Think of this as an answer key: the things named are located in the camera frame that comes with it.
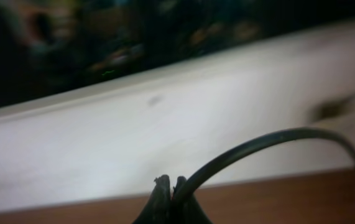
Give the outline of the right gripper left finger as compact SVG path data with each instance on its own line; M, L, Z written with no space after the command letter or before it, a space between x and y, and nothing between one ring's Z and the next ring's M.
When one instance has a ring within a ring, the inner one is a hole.
M170 178L168 175L156 177L155 187L133 224L166 224L169 219L171 202Z

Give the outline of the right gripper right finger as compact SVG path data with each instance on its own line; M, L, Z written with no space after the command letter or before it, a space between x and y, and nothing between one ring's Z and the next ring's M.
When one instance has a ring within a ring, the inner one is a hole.
M177 184L173 188L172 195L172 223L173 224L212 224L202 210L195 196L187 198L179 205L174 205L175 197L178 191L183 187L187 179L184 176L177 178Z

